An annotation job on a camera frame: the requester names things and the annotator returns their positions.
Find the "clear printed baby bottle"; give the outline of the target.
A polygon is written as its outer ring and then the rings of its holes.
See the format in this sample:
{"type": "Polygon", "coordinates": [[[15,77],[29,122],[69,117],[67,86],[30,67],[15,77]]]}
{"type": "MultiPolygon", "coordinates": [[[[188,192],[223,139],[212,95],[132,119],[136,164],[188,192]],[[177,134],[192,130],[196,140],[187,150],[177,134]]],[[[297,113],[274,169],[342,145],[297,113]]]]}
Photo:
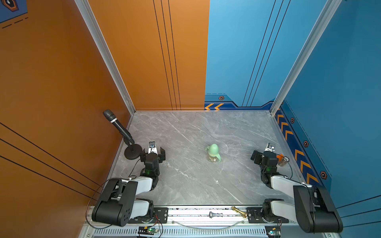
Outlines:
{"type": "Polygon", "coordinates": [[[214,156],[210,156],[208,155],[207,157],[208,161],[211,162],[211,163],[219,163],[220,160],[218,159],[218,157],[214,157],[214,156]]]}

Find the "green dome bottle cap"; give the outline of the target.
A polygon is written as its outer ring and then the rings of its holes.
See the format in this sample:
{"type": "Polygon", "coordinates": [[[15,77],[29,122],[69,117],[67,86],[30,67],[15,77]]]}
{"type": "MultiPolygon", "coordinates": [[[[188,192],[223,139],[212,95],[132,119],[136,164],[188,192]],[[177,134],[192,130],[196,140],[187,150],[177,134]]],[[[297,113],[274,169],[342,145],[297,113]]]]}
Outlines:
{"type": "Polygon", "coordinates": [[[217,144],[212,144],[212,145],[208,146],[206,148],[206,150],[211,157],[219,156],[219,147],[217,144]]]}

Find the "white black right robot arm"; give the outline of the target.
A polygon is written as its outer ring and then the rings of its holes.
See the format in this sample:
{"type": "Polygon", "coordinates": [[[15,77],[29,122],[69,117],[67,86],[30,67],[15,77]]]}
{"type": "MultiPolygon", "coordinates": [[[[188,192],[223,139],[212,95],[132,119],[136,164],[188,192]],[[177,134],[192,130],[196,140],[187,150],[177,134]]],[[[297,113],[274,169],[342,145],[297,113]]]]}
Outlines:
{"type": "Polygon", "coordinates": [[[277,171],[279,159],[273,148],[264,152],[255,150],[251,160],[261,169],[261,181],[269,188],[280,191],[294,203],[282,199],[266,199],[262,217],[268,223],[284,218],[298,223],[305,233],[341,233],[343,222],[333,204],[328,190],[323,186],[294,181],[277,171]]]}

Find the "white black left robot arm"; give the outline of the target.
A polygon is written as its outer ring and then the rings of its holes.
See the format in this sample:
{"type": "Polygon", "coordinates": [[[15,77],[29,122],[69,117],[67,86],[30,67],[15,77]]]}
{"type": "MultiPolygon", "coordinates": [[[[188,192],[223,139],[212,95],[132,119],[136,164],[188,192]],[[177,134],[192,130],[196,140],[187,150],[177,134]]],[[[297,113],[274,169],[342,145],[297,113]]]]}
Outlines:
{"type": "Polygon", "coordinates": [[[152,147],[140,156],[145,168],[142,169],[139,177],[111,178],[105,182],[105,188],[93,208],[91,219],[119,227],[125,226],[134,218],[148,221],[153,219],[153,201],[136,198],[136,196],[155,189],[159,181],[160,163],[165,159],[165,149],[160,148],[160,152],[157,152],[157,149],[152,147]]]}

